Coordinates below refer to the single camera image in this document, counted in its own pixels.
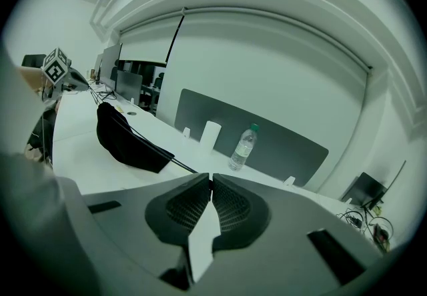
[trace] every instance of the white desk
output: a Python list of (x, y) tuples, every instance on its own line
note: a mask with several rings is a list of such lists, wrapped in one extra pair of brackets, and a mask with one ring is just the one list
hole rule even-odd
[[(247, 166), (235, 172), (228, 167), (228, 157), (213, 151), (208, 156), (199, 154), (199, 143), (186, 139), (180, 131), (141, 110), (119, 95), (106, 99), (120, 106), (129, 124), (152, 143), (175, 154), (175, 158), (198, 172), (223, 173), (291, 191), (315, 201), (333, 214), (352, 208), (341, 201), (325, 197), (281, 181)], [(169, 162), (160, 173), (130, 167), (116, 161), (98, 141), (96, 134), (97, 105), (88, 91), (64, 95), (59, 107), (53, 136), (53, 170), (56, 175), (74, 180), (82, 194), (131, 189), (160, 183), (190, 174)], [(189, 238), (193, 276), (198, 280), (209, 266), (211, 240), (220, 234), (218, 216), (209, 203)]]

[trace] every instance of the black slot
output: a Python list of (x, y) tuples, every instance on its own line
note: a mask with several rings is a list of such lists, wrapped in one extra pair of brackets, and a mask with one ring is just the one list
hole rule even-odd
[(116, 207), (120, 207), (121, 204), (118, 201), (108, 201), (106, 203), (98, 203), (96, 205), (88, 206), (90, 212), (92, 214), (108, 211), (109, 209), (113, 209)]
[(341, 285), (355, 279), (365, 269), (326, 230), (307, 234)]

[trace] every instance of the gray desk divider panel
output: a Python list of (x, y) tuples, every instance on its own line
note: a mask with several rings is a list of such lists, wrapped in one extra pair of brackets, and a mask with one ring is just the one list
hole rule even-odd
[(200, 141), (206, 122), (222, 126), (214, 149), (232, 156), (242, 133), (251, 123), (260, 126), (258, 141), (246, 165), (262, 173), (285, 180), (295, 177), (294, 185), (304, 186), (319, 169), (329, 151), (313, 141), (260, 116), (183, 89), (175, 117), (175, 128), (191, 129), (191, 138)]

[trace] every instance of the black monitor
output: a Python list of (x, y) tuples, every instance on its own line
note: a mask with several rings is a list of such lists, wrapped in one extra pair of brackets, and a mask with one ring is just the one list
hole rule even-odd
[(99, 81), (110, 89), (115, 89), (117, 80), (117, 67), (119, 65), (121, 43), (104, 49), (101, 63), (101, 74)]
[(117, 71), (117, 83), (115, 91), (130, 101), (132, 98), (135, 104), (139, 104), (141, 95), (142, 77), (130, 72)]
[(381, 197), (385, 194), (387, 188), (366, 173), (360, 174), (359, 178), (347, 190), (342, 201), (352, 198), (351, 204), (362, 206), (367, 205), (372, 209)]
[(102, 62), (102, 53), (98, 54), (98, 56), (96, 57), (95, 67), (93, 68), (96, 75), (98, 74), (99, 68), (101, 67), (101, 62)]

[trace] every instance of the person's arm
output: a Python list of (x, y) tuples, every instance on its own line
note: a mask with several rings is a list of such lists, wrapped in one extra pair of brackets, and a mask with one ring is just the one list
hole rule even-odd
[(42, 89), (43, 86), (45, 86), (46, 81), (46, 87), (52, 86), (52, 83), (46, 78), (41, 69), (18, 66), (17, 70), (21, 74), (22, 78), (24, 78), (24, 80), (30, 86), (30, 88), (35, 92), (38, 92), (40, 89)]

